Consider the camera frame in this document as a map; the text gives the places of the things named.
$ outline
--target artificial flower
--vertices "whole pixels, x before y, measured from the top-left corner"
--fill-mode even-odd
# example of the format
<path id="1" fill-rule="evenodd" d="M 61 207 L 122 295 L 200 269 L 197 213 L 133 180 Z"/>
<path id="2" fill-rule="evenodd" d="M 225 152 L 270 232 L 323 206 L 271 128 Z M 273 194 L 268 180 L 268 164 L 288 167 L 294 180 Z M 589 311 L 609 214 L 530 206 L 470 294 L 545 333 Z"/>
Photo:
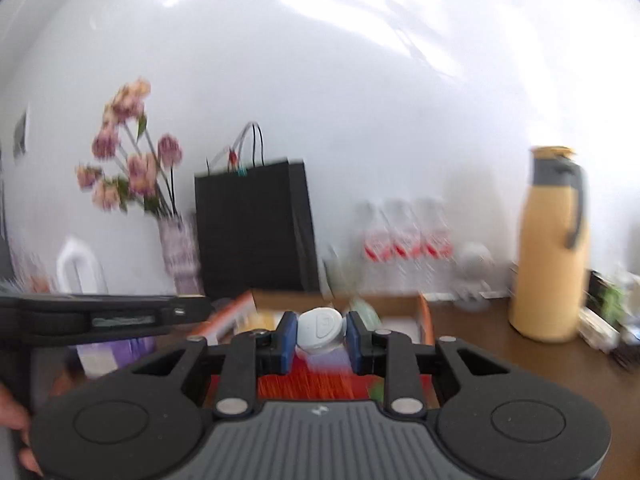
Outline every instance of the artificial flower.
<path id="1" fill-rule="evenodd" d="M 95 186 L 94 204 L 103 211 L 111 211 L 120 206 L 120 193 L 115 184 L 109 184 L 104 179 L 100 179 Z"/>
<path id="2" fill-rule="evenodd" d="M 110 107 L 118 123 L 129 118 L 140 118 L 145 112 L 143 99 L 151 92 L 148 81 L 138 78 L 133 83 L 124 85 L 107 107 Z"/>
<path id="3" fill-rule="evenodd" d="M 113 106 L 111 103 L 107 103 L 104 105 L 104 112 L 102 113 L 102 126 L 116 126 L 118 124 L 118 116 L 116 112 L 113 111 Z"/>
<path id="4" fill-rule="evenodd" d="M 158 166 L 153 153 L 145 155 L 129 155 L 127 159 L 129 171 L 129 190 L 142 196 L 156 194 Z"/>
<path id="5" fill-rule="evenodd" d="M 95 137 L 91 145 L 91 151 L 95 158 L 104 160 L 113 158 L 116 154 L 116 148 L 120 145 L 120 139 L 116 132 L 114 124 L 105 124 Z"/>
<path id="6" fill-rule="evenodd" d="M 180 164 L 182 150 L 178 140 L 169 134 L 164 134 L 158 141 L 158 159 L 165 168 L 172 168 Z"/>
<path id="7" fill-rule="evenodd" d="M 78 166 L 76 168 L 76 177 L 78 178 L 78 186 L 80 189 L 91 189 L 98 177 L 102 174 L 100 168 L 92 168 L 91 166 Z"/>

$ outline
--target water bottle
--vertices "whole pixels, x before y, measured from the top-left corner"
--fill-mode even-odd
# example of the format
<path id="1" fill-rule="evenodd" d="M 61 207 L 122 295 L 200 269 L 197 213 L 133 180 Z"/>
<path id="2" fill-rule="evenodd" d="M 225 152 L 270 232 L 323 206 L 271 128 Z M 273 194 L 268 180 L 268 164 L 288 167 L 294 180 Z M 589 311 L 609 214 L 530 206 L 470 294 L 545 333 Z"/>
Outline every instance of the water bottle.
<path id="1" fill-rule="evenodd" d="M 453 273 L 451 230 L 447 225 L 444 204 L 441 200 L 432 202 L 431 211 L 430 225 L 426 232 L 423 232 L 423 252 L 433 269 L 431 291 L 449 294 Z"/>
<path id="2" fill-rule="evenodd" d="M 386 202 L 385 215 L 391 229 L 395 257 L 392 289 L 397 294 L 415 294 L 420 290 L 422 254 L 418 221 L 406 200 Z"/>
<path id="3" fill-rule="evenodd" d="M 389 270 L 393 258 L 391 234 L 380 208 L 369 204 L 369 222 L 364 229 L 362 290 L 373 294 L 390 291 Z"/>

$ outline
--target black shopping bag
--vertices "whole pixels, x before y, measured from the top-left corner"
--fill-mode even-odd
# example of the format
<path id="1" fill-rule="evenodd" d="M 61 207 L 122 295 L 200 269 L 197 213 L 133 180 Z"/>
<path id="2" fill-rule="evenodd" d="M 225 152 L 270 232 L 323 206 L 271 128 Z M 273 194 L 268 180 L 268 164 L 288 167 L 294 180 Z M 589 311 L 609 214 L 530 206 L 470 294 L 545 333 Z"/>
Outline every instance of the black shopping bag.
<path id="1" fill-rule="evenodd" d="M 302 162 L 197 176 L 195 192 L 207 296 L 233 298 L 248 288 L 319 290 Z"/>

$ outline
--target blue gripper pad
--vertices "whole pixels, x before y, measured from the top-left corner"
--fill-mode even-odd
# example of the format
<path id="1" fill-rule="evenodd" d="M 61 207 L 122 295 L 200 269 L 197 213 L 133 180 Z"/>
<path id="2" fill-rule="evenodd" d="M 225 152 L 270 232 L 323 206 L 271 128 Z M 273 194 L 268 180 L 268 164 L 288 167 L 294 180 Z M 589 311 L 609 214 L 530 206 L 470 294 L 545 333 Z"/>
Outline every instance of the blue gripper pad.
<path id="1" fill-rule="evenodd" d="M 351 362 L 351 370 L 353 370 L 353 373 L 360 375 L 364 373 L 362 370 L 362 355 L 360 354 L 360 334 L 353 323 L 351 313 L 347 314 L 346 319 L 347 334 L 345 340 L 349 361 Z"/>
<path id="2" fill-rule="evenodd" d="M 280 331 L 280 325 L 285 323 L 284 330 Z M 296 353 L 296 342 L 298 341 L 298 318 L 292 312 L 286 312 L 278 325 L 280 340 L 282 342 L 282 356 L 280 357 L 280 370 L 283 374 L 291 371 L 293 356 Z"/>

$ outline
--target flower vase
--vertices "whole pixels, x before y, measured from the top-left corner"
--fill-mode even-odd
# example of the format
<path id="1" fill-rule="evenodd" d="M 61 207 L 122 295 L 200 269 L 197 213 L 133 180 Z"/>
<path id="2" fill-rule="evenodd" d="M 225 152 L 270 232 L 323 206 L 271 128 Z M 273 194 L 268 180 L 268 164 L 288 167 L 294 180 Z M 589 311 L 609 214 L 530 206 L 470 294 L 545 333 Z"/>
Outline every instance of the flower vase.
<path id="1" fill-rule="evenodd" d="M 200 260 L 192 222 L 170 217 L 158 220 L 160 244 L 166 273 L 181 294 L 201 294 Z"/>

